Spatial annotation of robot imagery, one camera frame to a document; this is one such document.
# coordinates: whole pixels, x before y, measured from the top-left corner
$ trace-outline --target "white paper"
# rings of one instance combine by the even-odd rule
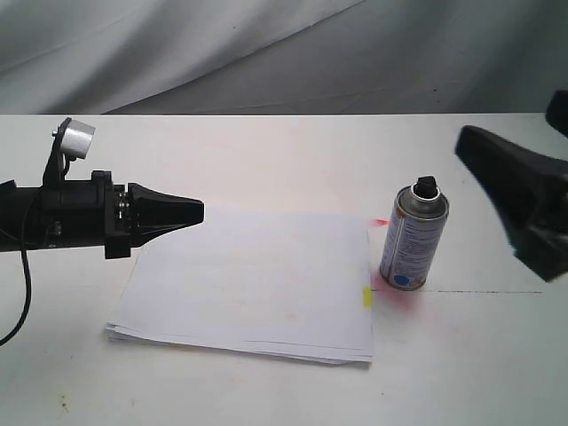
[[[370,361],[367,229],[343,215],[207,209],[146,244],[113,337]]]

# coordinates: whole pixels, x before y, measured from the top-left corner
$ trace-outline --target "spray paint can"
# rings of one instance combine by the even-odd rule
[[[379,268],[394,288],[416,290],[424,284],[449,211],[433,176],[398,192]]]

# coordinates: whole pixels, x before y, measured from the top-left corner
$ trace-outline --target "white tabletop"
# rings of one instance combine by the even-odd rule
[[[0,181],[39,185],[63,118],[0,117]],[[116,184],[206,206],[388,218],[399,188],[433,174],[450,218],[423,290],[374,293],[370,367],[111,343],[103,327],[138,252],[32,252],[28,322],[0,348],[0,423],[565,424],[568,276],[547,284],[513,257],[454,154],[475,124],[567,160],[568,140],[541,115],[74,118],[97,131],[69,178],[111,170]],[[370,232],[377,266],[385,233]],[[19,254],[0,254],[0,271],[3,335],[23,300]]]

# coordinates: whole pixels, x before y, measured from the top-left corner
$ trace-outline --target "blue label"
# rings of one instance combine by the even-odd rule
[[[394,282],[396,282],[400,286],[405,286],[410,282],[410,280],[407,277],[405,277],[404,275],[395,275],[394,276]]]

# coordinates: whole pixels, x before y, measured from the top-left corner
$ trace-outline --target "white backdrop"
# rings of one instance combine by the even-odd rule
[[[542,111],[566,22],[564,0],[20,0],[0,113]]]

